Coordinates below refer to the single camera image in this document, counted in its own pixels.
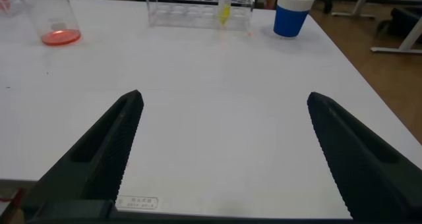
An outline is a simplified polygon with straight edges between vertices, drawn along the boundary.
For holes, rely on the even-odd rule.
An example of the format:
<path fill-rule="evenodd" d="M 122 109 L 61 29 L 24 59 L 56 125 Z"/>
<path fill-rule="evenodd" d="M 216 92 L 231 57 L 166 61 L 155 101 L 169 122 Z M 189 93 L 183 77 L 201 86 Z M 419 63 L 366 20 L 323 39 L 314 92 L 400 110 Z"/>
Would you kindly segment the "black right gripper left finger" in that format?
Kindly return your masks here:
<path fill-rule="evenodd" d="M 144 107 L 122 95 L 30 189 L 26 220 L 101 220 L 114 208 Z"/>

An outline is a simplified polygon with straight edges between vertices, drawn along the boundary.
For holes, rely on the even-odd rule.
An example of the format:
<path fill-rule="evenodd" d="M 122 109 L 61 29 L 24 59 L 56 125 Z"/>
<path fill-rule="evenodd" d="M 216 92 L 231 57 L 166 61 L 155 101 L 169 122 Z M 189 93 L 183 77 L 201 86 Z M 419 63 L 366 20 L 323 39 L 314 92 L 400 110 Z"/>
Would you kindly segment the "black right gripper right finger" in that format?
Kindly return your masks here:
<path fill-rule="evenodd" d="M 312 92 L 307 107 L 353 220 L 420 222 L 421 169 L 333 99 Z"/>

